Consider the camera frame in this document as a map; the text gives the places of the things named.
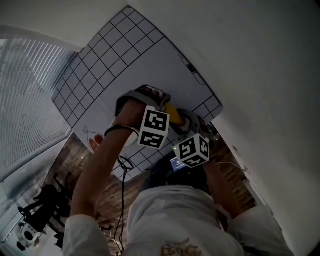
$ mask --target wooden floor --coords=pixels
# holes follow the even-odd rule
[[[219,162],[233,162],[237,163],[225,144],[221,139],[218,141],[214,147],[214,153],[217,155],[216,163]],[[71,176],[68,179],[69,189],[73,191],[76,186],[77,180],[83,171],[83,168],[88,163],[88,160],[92,156],[92,153],[87,149],[87,147],[80,141],[80,139],[72,134],[70,139],[67,141],[66,145],[60,152],[56,161],[54,162],[49,174],[44,182],[44,184],[53,184],[57,188],[58,186],[54,182],[54,174],[58,174],[58,180],[64,184],[64,180],[67,174],[70,172]],[[227,180],[227,182],[232,186],[233,192],[239,201],[242,209],[244,211],[255,206],[255,200],[253,199],[250,192],[247,190],[242,180],[245,178],[243,172],[232,164],[220,164],[219,168]],[[125,184],[124,190],[124,219],[126,220],[129,213],[129,208],[131,204],[135,201],[138,194],[140,193],[141,186],[148,177],[149,173],[145,172],[142,175],[132,179],[129,183]],[[119,217],[121,215],[122,209],[122,183],[113,175],[109,178],[109,184],[105,188],[104,195],[96,209],[97,211],[97,222],[100,227],[109,228],[114,227],[118,224]],[[117,238],[120,235],[121,227],[117,231]],[[61,226],[57,225],[58,230],[63,231]],[[112,230],[112,238],[114,238],[115,230]],[[117,244],[111,241],[110,231],[105,231],[105,237],[108,241],[111,255],[116,255],[119,251]],[[123,231],[123,244],[127,243],[127,230],[126,224],[124,225]]]

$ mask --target wristband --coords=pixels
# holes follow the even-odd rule
[[[114,126],[110,127],[108,130],[106,130],[106,132],[104,133],[104,137],[106,137],[109,132],[111,132],[113,130],[117,130],[117,129],[130,130],[130,131],[136,133],[136,135],[139,137],[139,130],[138,129],[135,129],[135,128],[127,126],[127,125],[121,125],[121,124],[114,125]]]

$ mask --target black strap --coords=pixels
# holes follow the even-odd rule
[[[114,125],[111,128],[109,128],[108,130],[106,130],[106,132],[104,133],[104,137],[106,137],[109,132],[111,132],[113,130],[117,130],[117,129],[126,129],[126,130],[129,130],[129,131],[136,133],[136,135],[139,136],[137,129],[130,127],[130,126],[127,126],[127,125],[117,124],[117,125]]]

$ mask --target person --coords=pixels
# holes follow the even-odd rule
[[[148,92],[159,96],[157,91]],[[129,100],[114,125],[140,127],[145,107],[139,101]],[[64,256],[110,255],[108,243],[94,219],[95,208],[131,133],[127,129],[110,131],[82,172],[65,225]],[[192,178],[184,178],[186,175],[181,174],[169,182],[162,182],[168,168],[168,161],[160,160],[131,205],[123,255],[293,255],[269,211],[255,207],[242,213],[214,161],[201,167],[207,186],[200,185],[204,176],[199,169],[197,172],[190,169]],[[227,228],[220,225],[219,220],[223,219],[220,213],[228,216]]]

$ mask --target sleeve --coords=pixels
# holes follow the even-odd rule
[[[62,252],[64,256],[111,255],[96,220],[86,215],[75,215],[66,221]]]
[[[276,219],[265,207],[254,207],[231,220],[227,232],[249,255],[294,255]]]

